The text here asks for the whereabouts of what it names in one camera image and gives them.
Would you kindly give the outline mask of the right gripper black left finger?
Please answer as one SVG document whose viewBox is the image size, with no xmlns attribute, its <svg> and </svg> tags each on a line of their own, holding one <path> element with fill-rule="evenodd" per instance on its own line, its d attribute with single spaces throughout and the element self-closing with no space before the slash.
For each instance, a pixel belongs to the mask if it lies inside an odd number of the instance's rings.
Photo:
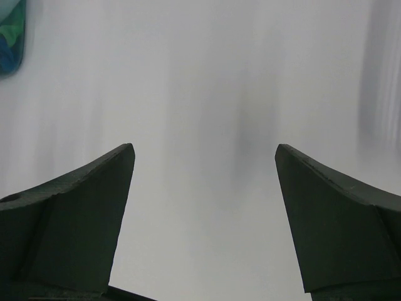
<svg viewBox="0 0 401 301">
<path fill-rule="evenodd" d="M 108 290 L 135 152 L 1 199 L 1 299 L 97 300 Z"/>
</svg>

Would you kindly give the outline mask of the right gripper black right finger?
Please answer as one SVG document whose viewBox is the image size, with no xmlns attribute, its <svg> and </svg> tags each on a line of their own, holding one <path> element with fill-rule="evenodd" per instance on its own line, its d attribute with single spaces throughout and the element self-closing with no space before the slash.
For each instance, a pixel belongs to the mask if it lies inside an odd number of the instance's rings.
<svg viewBox="0 0 401 301">
<path fill-rule="evenodd" d="M 288 144 L 275 162 L 305 292 L 313 300 L 399 300 L 400 196 Z"/>
</svg>

